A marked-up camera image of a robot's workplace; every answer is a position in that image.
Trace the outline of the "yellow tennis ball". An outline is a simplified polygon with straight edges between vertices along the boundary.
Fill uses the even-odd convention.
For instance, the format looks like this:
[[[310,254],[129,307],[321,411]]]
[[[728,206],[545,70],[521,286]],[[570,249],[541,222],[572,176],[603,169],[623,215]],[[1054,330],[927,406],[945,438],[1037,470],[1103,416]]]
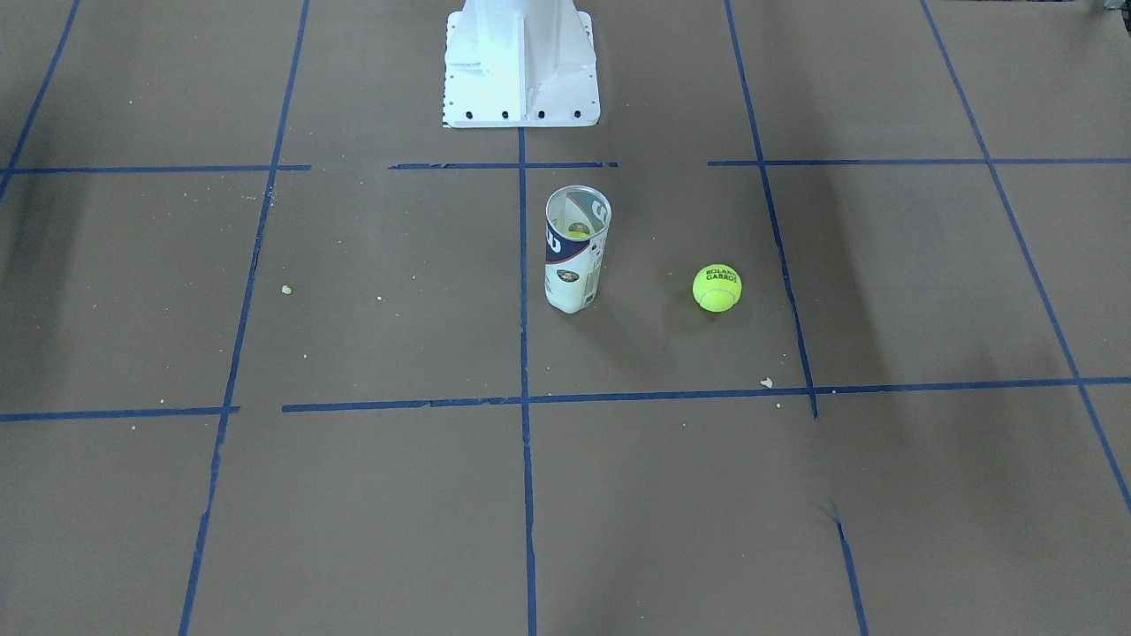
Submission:
[[[739,306],[742,290],[739,270],[724,264],[703,266],[692,282],[696,306],[708,313],[726,313],[731,307]]]

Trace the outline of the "clear plastic tennis ball can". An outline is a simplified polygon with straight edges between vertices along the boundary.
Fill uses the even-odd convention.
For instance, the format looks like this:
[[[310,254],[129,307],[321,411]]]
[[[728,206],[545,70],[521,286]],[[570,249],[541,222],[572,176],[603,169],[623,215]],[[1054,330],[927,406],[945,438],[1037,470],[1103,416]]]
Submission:
[[[585,241],[566,237],[571,223],[585,223]],[[578,313],[592,306],[611,226],[611,204],[592,186],[567,184],[551,194],[545,206],[544,290],[550,306]]]

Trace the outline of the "white pedestal column with base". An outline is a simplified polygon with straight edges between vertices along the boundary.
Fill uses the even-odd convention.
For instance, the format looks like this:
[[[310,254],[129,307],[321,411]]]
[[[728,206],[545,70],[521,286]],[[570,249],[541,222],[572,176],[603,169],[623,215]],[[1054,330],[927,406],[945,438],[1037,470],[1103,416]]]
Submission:
[[[601,117],[594,24],[573,1],[466,1],[449,12],[442,124],[566,128]]]

